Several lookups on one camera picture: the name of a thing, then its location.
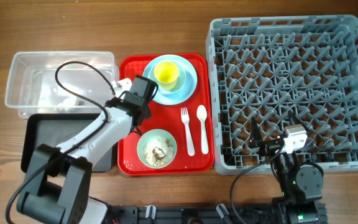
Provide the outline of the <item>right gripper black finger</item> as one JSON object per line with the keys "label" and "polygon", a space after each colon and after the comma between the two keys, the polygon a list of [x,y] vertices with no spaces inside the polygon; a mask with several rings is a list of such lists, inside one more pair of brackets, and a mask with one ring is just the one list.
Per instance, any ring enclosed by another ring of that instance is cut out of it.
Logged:
{"label": "right gripper black finger", "polygon": [[311,130],[307,127],[307,125],[304,124],[304,122],[302,122],[300,119],[298,119],[293,111],[288,111],[288,120],[289,120],[289,123],[290,123],[290,126],[294,126],[294,125],[297,125],[297,124],[300,124],[303,126],[303,128],[306,130],[307,133],[311,133]]}
{"label": "right gripper black finger", "polygon": [[262,140],[260,129],[254,117],[251,119],[251,132],[250,132],[250,142],[259,142]]}

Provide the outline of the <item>yellow plastic cup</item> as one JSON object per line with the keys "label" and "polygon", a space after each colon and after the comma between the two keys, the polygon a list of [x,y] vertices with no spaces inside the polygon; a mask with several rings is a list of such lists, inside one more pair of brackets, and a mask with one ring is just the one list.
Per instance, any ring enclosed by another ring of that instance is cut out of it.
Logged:
{"label": "yellow plastic cup", "polygon": [[171,90],[178,80],[178,66],[172,61],[159,62],[154,68],[154,76],[164,90]]}

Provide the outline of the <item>green bowl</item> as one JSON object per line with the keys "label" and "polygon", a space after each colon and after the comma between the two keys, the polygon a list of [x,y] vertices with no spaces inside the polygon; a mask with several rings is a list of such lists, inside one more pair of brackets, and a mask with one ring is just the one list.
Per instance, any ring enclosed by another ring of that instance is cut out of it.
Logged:
{"label": "green bowl", "polygon": [[145,166],[147,166],[147,167],[149,167],[149,168],[152,168],[152,169],[161,169],[161,168],[166,167],[166,166],[168,166],[169,164],[171,164],[172,161],[174,160],[174,158],[173,158],[173,160],[171,161],[171,163],[167,164],[166,166],[163,166],[163,167],[154,167],[154,166],[151,166],[151,165],[149,165],[149,164],[147,163],[147,161],[145,160],[145,155],[144,155],[144,147],[145,147],[145,145],[147,144],[147,142],[148,142],[150,139],[152,139],[152,138],[154,138],[154,137],[156,137],[156,136],[160,136],[160,137],[169,139],[169,140],[171,141],[171,143],[172,143],[172,145],[173,145],[173,148],[174,148],[174,150],[175,150],[175,155],[174,155],[174,158],[175,158],[175,156],[176,156],[176,154],[177,154],[177,143],[176,143],[176,140],[175,140],[175,138],[174,138],[168,131],[163,130],[163,129],[152,129],[152,130],[150,130],[150,131],[147,131],[145,134],[143,134],[143,135],[141,136],[141,138],[139,139],[139,142],[138,142],[138,144],[137,144],[137,154],[138,154],[139,159],[141,160],[141,162],[142,162]]}

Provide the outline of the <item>rice and food scraps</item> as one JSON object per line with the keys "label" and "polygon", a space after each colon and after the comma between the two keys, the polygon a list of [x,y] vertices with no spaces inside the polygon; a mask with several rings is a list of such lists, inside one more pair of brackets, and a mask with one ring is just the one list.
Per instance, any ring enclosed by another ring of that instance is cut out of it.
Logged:
{"label": "rice and food scraps", "polygon": [[144,147],[147,163],[154,167],[163,167],[171,163],[175,150],[169,139],[156,136],[150,139]]}

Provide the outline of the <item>white tissue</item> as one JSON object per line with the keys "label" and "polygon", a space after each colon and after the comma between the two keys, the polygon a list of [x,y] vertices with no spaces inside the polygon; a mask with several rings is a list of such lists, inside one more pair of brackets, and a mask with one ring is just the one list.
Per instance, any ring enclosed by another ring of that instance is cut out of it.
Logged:
{"label": "white tissue", "polygon": [[78,105],[78,99],[75,96],[68,97],[64,99],[61,103],[59,103],[57,106],[62,108],[71,108]]}

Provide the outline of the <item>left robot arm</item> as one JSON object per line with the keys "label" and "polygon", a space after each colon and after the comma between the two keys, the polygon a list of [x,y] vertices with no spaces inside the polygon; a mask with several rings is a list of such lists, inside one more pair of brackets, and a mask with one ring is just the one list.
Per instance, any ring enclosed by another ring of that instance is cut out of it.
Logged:
{"label": "left robot arm", "polygon": [[12,196],[17,211],[42,223],[106,223],[108,206],[89,196],[93,167],[151,116],[148,103],[157,90],[154,81],[136,76],[75,137],[56,147],[41,144]]}

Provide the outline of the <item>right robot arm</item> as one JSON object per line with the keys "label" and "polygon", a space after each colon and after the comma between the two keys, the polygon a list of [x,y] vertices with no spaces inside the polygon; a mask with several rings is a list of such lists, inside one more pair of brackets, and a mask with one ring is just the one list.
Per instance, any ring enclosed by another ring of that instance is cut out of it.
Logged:
{"label": "right robot arm", "polygon": [[273,174],[282,191],[272,199],[277,223],[321,223],[316,201],[322,199],[323,169],[314,162],[301,163],[296,154],[306,146],[310,130],[291,111],[290,125],[276,139],[264,140],[255,118],[251,119],[249,146],[269,156]]}

